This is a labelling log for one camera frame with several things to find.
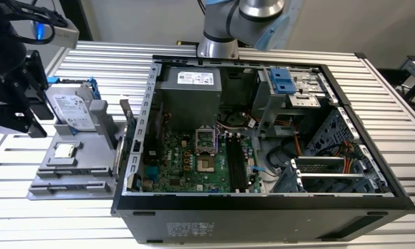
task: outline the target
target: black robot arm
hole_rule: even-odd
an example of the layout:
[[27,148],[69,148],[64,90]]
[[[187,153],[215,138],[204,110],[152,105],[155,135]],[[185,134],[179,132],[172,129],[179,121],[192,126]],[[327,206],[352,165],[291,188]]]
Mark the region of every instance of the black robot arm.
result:
[[[15,20],[47,24],[52,28],[51,37],[37,40],[19,36],[11,24]],[[27,51],[24,43],[49,43],[53,26],[67,26],[56,12],[15,0],[0,0],[0,133],[47,136],[35,115],[40,120],[53,119],[44,95],[48,82],[39,52]]]

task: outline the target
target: ram slot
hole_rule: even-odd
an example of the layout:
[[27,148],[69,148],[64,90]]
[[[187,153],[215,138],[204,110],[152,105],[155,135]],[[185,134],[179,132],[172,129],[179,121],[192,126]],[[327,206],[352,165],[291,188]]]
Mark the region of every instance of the ram slot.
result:
[[226,154],[228,158],[231,191],[244,192],[247,189],[247,176],[244,170],[244,155],[238,137],[227,138]]

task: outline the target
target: motherboard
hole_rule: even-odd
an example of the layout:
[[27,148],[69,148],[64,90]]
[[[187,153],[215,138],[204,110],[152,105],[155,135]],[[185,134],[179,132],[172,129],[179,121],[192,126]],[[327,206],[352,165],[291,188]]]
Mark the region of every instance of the motherboard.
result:
[[258,175],[251,169],[255,162],[251,139],[211,134],[214,142],[207,131],[165,132],[160,161],[145,168],[144,191],[260,192]]

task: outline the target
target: metal table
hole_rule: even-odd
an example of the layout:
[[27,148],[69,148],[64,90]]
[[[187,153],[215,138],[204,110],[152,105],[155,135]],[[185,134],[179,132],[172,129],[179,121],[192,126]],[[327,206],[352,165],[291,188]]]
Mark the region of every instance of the metal table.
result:
[[[49,76],[99,82],[109,113],[124,119],[120,95],[139,111],[152,54],[195,56],[193,46],[151,46],[80,42],[76,50],[61,50],[47,68]],[[242,49],[240,58],[327,64],[352,103],[367,131],[415,203],[415,113],[384,81],[371,63],[352,53]],[[28,201],[27,189],[35,177],[55,129],[43,123],[49,137],[0,135],[0,248],[108,248],[136,245],[119,218],[111,217],[109,200]],[[224,247],[336,247],[415,248],[415,214],[407,215],[348,243],[203,244]],[[164,245],[195,247],[195,245]]]

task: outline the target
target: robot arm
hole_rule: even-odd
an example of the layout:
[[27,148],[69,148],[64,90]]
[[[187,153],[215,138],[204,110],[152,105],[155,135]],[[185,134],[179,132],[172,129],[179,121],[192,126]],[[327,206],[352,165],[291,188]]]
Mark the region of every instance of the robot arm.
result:
[[197,56],[238,59],[236,39],[258,50],[271,50],[290,22],[283,6],[284,0],[205,0]]
[[[45,39],[17,35],[11,21],[31,20],[52,28]],[[29,133],[45,137],[40,120],[51,120],[44,91],[48,82],[37,51],[27,51],[23,43],[47,44],[53,40],[53,26],[64,26],[61,16],[15,0],[0,0],[0,133]]]

